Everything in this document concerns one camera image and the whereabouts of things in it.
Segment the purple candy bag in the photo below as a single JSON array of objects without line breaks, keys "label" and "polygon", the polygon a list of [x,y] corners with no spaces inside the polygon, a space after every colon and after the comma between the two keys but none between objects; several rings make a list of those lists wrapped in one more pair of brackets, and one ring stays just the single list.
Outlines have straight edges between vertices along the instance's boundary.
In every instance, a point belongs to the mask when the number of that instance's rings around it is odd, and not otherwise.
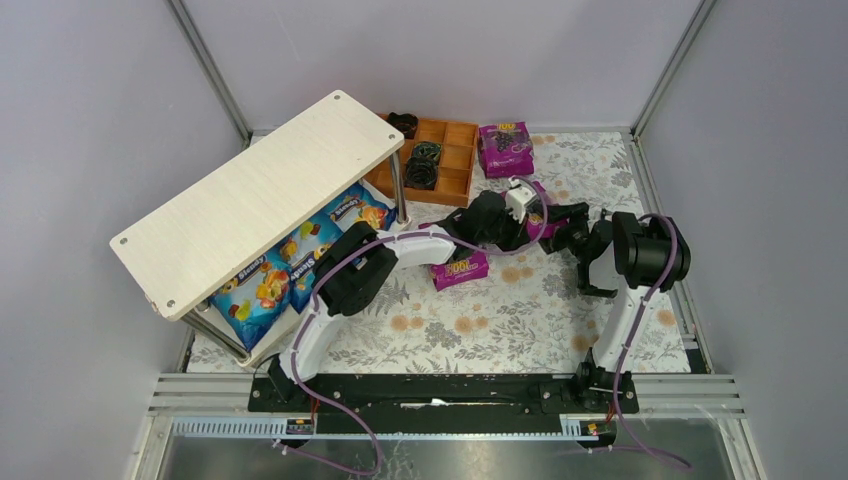
[{"label": "purple candy bag", "polygon": [[546,192],[545,188],[538,181],[533,181],[534,188],[542,194],[541,200],[537,199],[528,210],[528,216],[525,220],[525,231],[530,239],[541,235],[542,238],[550,237],[554,234],[557,228],[545,228],[543,218],[542,203],[545,205],[554,205],[554,199]]},{"label": "purple candy bag", "polygon": [[486,278],[489,274],[489,262],[486,255],[481,252],[474,252],[466,259],[431,265],[429,273],[435,289],[442,291],[456,285]]},{"label": "purple candy bag", "polygon": [[478,156],[486,178],[534,173],[533,144],[525,122],[484,125],[478,132]]}]

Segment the blue candy bag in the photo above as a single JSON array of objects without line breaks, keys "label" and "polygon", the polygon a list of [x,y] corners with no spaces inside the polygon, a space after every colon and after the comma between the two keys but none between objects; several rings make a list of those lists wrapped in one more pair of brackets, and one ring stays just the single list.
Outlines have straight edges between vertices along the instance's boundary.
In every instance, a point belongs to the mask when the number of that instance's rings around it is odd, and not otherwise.
[{"label": "blue candy bag", "polygon": [[354,183],[322,209],[343,232],[365,222],[374,230],[388,230],[396,219],[396,208],[380,201],[361,183]]},{"label": "blue candy bag", "polygon": [[290,277],[290,265],[271,250],[238,271],[209,297],[248,351],[288,307]]},{"label": "blue candy bag", "polygon": [[281,257],[291,267],[290,304],[296,312],[301,313],[309,302],[318,261],[342,234],[339,226],[319,211],[278,244]]}]

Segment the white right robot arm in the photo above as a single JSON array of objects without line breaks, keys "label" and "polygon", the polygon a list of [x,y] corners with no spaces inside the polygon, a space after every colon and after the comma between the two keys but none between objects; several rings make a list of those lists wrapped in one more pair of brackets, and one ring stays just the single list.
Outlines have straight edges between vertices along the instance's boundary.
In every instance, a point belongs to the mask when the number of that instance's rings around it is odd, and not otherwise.
[{"label": "white right robot arm", "polygon": [[676,222],[657,213],[637,217],[603,211],[590,224],[586,203],[552,210],[555,230],[543,247],[574,256],[580,294],[613,301],[602,334],[569,382],[571,396],[595,408],[626,395],[632,383],[630,350],[652,310],[652,298],[685,279],[691,251]]}]

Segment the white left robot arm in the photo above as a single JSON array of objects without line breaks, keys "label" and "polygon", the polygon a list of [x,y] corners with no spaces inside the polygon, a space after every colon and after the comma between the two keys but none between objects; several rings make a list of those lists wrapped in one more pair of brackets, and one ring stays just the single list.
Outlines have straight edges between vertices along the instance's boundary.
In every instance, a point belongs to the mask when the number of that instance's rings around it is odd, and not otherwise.
[{"label": "white left robot arm", "polygon": [[283,402],[305,392],[323,352],[341,322],[362,312],[398,269],[441,265],[473,253],[511,255],[540,239],[527,226],[540,196],[524,187],[500,195],[484,191],[467,208],[403,232],[378,232],[367,224],[351,227],[322,256],[302,322],[268,375]]}]

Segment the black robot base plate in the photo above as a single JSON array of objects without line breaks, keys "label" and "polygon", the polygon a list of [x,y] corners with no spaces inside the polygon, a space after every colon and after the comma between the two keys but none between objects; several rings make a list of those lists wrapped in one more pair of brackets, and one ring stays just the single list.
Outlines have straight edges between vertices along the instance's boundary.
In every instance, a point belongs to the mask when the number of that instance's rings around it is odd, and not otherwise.
[{"label": "black robot base plate", "polygon": [[571,380],[551,374],[319,374],[306,381],[303,394],[285,403],[268,375],[253,380],[247,409],[344,419],[365,432],[373,422],[501,425],[524,416],[604,419],[612,412],[611,402],[591,408],[574,399]]}]

